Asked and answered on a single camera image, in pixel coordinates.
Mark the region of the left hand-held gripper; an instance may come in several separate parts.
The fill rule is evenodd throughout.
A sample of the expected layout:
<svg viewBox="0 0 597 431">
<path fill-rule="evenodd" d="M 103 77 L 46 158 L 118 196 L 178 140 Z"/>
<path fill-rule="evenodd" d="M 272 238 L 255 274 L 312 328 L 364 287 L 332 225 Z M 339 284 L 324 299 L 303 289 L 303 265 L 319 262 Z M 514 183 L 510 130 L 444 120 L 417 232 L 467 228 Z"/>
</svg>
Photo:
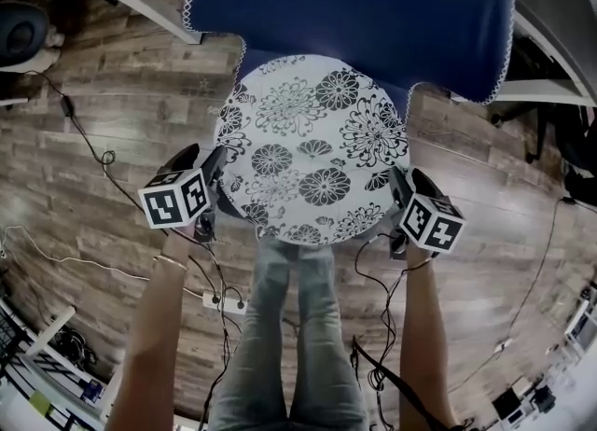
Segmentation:
<svg viewBox="0 0 597 431">
<path fill-rule="evenodd" d="M 196 241 L 211 241 L 215 233 L 217 183 L 227 164 L 228 149 L 217 146 L 198 162 L 200 146 L 180 150 L 138 191 L 152 229 L 195 227 Z"/>
</svg>

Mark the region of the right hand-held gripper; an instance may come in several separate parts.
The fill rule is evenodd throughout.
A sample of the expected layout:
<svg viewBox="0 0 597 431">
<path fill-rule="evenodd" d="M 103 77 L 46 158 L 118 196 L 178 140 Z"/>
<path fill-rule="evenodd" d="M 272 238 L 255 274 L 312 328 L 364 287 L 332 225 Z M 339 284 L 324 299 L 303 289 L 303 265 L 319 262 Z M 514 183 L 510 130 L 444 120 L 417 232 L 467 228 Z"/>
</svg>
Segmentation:
<svg viewBox="0 0 597 431">
<path fill-rule="evenodd" d="M 391 215 L 390 256 L 404 258 L 409 243 L 432 257 L 451 253 L 466 220 L 450 198 L 417 168 L 405 171 L 392 167 L 389 186 L 396 206 Z"/>
</svg>

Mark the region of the floral white round cushion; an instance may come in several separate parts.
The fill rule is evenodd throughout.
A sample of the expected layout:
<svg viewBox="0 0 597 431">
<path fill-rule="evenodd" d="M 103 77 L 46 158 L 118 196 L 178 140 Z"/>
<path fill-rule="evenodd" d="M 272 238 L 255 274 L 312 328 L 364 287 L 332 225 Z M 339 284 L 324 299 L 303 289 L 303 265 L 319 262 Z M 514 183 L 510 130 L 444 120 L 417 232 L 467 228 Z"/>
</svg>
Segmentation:
<svg viewBox="0 0 597 431">
<path fill-rule="evenodd" d="M 373 79 L 339 60 L 289 56 L 234 87 L 216 123 L 220 179 L 259 236 L 333 244 L 392 207 L 389 173 L 407 168 L 406 115 Z"/>
</svg>

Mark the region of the blue fabric chair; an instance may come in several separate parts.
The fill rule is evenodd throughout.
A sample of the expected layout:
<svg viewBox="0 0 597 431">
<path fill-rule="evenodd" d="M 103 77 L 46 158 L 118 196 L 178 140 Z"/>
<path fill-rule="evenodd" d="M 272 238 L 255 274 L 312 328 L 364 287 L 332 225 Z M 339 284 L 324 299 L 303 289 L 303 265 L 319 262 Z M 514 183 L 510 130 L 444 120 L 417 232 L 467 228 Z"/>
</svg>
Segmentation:
<svg viewBox="0 0 597 431">
<path fill-rule="evenodd" d="M 316 54 L 393 91 L 430 83 L 487 104 L 507 73 L 514 13 L 515 0 L 185 0 L 182 22 L 239 36 L 247 69 Z"/>
</svg>

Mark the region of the person's right forearm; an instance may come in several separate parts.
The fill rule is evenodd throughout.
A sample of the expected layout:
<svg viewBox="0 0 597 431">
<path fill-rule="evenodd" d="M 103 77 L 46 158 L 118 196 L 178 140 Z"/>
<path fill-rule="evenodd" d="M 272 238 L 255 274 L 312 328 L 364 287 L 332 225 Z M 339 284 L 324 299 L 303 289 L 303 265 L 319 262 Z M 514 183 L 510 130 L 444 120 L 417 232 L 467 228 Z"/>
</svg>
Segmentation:
<svg viewBox="0 0 597 431">
<path fill-rule="evenodd" d="M 451 429 L 456 420 L 448 393 L 448 348 L 432 262 L 413 243 L 406 254 L 409 271 L 399 374 L 426 410 Z"/>
</svg>

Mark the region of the person's left forearm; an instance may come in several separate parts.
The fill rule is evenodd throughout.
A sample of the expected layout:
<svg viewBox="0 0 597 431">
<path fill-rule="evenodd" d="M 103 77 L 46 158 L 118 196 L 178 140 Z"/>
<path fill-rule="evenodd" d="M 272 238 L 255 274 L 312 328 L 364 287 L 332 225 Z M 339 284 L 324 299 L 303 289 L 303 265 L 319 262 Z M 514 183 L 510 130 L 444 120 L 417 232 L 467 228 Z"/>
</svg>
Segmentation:
<svg viewBox="0 0 597 431">
<path fill-rule="evenodd" d="M 174 371 L 192 225 L 169 233 L 130 329 L 122 379 L 104 431 L 173 431 Z"/>
</svg>

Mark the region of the white power strip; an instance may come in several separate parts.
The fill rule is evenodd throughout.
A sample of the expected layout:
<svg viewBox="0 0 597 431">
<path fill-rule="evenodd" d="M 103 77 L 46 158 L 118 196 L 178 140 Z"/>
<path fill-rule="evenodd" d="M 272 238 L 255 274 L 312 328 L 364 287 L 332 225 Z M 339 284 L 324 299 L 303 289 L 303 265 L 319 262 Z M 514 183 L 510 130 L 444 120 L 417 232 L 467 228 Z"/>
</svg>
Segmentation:
<svg viewBox="0 0 597 431">
<path fill-rule="evenodd" d="M 237 294 L 226 295 L 224 298 L 210 291 L 202 293 L 202 304 L 206 309 L 230 314 L 245 315 L 247 301 Z"/>
</svg>

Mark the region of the dark table with white legs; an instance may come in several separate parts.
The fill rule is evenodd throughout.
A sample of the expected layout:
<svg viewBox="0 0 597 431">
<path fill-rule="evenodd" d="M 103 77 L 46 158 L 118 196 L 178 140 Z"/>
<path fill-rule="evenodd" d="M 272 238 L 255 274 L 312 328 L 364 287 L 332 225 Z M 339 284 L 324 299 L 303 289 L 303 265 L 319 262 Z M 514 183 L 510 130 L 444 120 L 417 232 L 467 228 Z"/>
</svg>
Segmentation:
<svg viewBox="0 0 597 431">
<path fill-rule="evenodd" d="M 114 0 L 151 19 L 188 44 L 200 35 L 184 29 L 165 0 Z M 494 95 L 501 102 L 597 107 L 597 0 L 516 0 L 514 29 L 561 67 L 563 79 L 506 80 Z"/>
</svg>

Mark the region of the white shelf unit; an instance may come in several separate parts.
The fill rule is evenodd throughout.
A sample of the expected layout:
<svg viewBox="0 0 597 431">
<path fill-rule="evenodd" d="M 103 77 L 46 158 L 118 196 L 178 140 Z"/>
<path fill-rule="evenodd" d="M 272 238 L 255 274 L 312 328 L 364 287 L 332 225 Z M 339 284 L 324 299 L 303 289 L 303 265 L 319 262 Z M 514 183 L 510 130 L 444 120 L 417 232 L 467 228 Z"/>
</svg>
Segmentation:
<svg viewBox="0 0 597 431">
<path fill-rule="evenodd" d="M 579 291 L 553 287 L 542 302 L 542 316 L 547 319 L 556 340 L 545 351 L 548 360 L 576 365 L 597 342 L 597 288 L 590 282 Z"/>
</svg>

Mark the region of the grey baby seat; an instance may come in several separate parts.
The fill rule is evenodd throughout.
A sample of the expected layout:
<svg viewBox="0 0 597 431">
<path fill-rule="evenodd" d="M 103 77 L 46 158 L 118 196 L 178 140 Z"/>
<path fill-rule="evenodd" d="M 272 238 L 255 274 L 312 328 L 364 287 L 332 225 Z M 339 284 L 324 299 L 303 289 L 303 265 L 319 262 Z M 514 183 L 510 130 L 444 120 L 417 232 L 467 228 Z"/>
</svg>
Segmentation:
<svg viewBox="0 0 597 431">
<path fill-rule="evenodd" d="M 48 30 L 48 15 L 40 7 L 25 2 L 0 2 L 0 67 L 31 60 L 45 45 Z"/>
</svg>

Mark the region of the white metal frame table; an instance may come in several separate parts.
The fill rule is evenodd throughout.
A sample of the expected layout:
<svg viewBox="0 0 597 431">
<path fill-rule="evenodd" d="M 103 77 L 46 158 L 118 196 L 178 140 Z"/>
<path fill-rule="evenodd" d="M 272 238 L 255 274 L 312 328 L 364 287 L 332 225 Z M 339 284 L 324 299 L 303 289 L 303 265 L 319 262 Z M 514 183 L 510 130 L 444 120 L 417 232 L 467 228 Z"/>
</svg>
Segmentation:
<svg viewBox="0 0 597 431">
<path fill-rule="evenodd" d="M 76 308 L 69 305 L 39 334 L 35 334 L 31 329 L 28 329 L 26 333 L 31 339 L 31 344 L 25 354 L 27 356 L 34 356 L 43 352 L 49 346 L 50 341 L 75 314 Z"/>
</svg>

